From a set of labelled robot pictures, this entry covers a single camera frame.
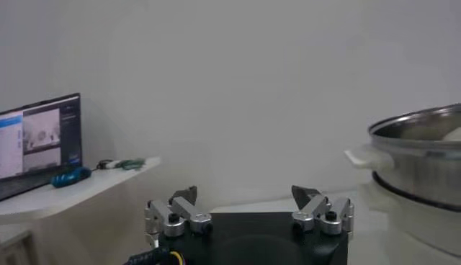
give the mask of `pot handle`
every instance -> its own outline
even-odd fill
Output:
[[[344,153],[357,169],[371,169],[373,171],[394,169],[394,160],[390,154],[370,144],[344,151]]]

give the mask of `monitor display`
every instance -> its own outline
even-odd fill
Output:
[[[80,95],[0,113],[0,179],[81,165]]]

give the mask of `yellow wire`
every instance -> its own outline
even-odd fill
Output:
[[[176,251],[171,251],[170,254],[173,255],[173,256],[175,256],[175,257],[178,259],[179,265],[183,265],[181,254],[179,254],[179,253],[176,252]]]

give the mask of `laptop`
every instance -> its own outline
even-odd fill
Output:
[[[80,94],[0,112],[0,200],[81,165]]]

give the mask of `blue tool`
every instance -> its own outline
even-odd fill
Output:
[[[81,180],[88,179],[91,176],[91,170],[88,168],[77,168],[73,171],[68,173],[64,173],[61,175],[54,176],[51,179],[51,184],[55,188],[62,188],[65,186],[69,186],[75,184]]]

